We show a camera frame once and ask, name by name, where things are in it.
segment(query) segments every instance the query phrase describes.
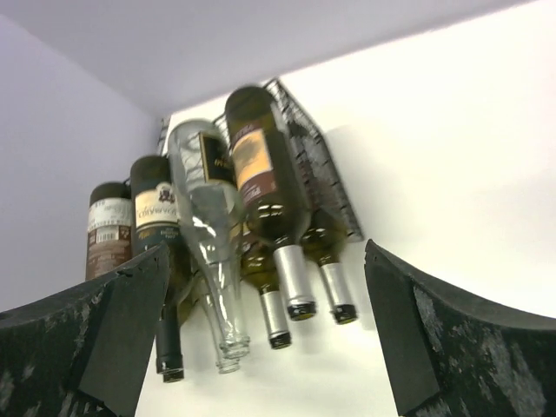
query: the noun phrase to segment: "wire rack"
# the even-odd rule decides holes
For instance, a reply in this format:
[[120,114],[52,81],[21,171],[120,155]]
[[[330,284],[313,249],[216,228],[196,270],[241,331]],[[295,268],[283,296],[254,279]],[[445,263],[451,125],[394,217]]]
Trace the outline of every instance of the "wire rack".
[[[281,83],[280,79],[273,78],[263,87],[274,96],[284,119],[288,123],[295,122],[301,125],[307,132],[305,140],[302,142],[296,141],[292,148],[295,150],[295,158],[298,164],[310,167],[309,169],[312,171],[303,175],[309,194],[313,195],[314,200],[320,205],[327,206],[328,209],[336,212],[341,217],[346,225],[350,242],[362,241],[364,234],[359,220],[349,201],[348,194],[321,130]],[[229,141],[225,116],[218,116],[214,122],[221,129],[226,140]]]

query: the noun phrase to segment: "white surface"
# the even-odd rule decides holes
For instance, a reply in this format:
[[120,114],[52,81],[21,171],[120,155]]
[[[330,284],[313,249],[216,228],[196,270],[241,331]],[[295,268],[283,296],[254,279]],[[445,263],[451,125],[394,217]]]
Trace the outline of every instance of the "white surface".
[[157,120],[0,15],[0,311],[81,283],[89,194]]
[[251,80],[526,0],[3,0],[21,24],[166,116]]
[[[365,50],[283,77],[328,143],[367,236],[472,292],[556,317],[556,1]],[[182,112],[214,117],[225,97]],[[292,323],[273,352],[256,295],[253,352],[220,376],[200,311],[182,331],[186,380],[149,364],[138,417],[395,416],[367,300],[363,245],[344,264],[361,311]]]

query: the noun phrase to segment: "black wire basket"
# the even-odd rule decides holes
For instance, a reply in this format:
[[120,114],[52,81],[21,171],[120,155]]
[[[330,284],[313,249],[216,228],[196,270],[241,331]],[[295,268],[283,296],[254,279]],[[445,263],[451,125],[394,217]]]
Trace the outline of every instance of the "black wire basket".
[[[295,150],[295,158],[298,164],[308,162],[304,166],[309,166],[308,169],[311,170],[310,173],[303,175],[306,188],[319,202],[319,205],[327,206],[328,209],[336,212],[341,217],[346,225],[350,242],[361,242],[364,239],[361,226],[321,130],[281,83],[280,79],[273,78],[263,87],[274,96],[284,119],[289,123],[294,122],[301,125],[307,132],[305,140],[302,142],[296,141],[292,147]],[[218,116],[214,123],[229,142],[225,116]]]

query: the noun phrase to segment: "barcode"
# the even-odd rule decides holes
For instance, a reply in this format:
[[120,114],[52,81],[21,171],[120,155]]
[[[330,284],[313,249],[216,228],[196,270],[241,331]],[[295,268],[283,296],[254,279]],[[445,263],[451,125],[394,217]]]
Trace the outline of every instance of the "barcode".
[[101,235],[96,235],[96,243],[102,243],[106,241],[117,241],[117,233],[103,233]]

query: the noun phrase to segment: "metal mesh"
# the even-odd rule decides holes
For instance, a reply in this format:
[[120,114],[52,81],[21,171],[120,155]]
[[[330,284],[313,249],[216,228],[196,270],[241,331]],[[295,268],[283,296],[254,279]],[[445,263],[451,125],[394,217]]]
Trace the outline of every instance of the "metal mesh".
[[[292,148],[295,150],[295,158],[299,166],[310,167],[301,169],[309,195],[318,205],[326,206],[338,213],[347,227],[350,242],[362,241],[364,235],[361,226],[334,165],[324,135],[278,78],[270,80],[263,87],[278,102],[278,107],[286,122],[298,123],[308,132],[303,141],[292,143]],[[215,124],[229,142],[225,116],[218,116]]]

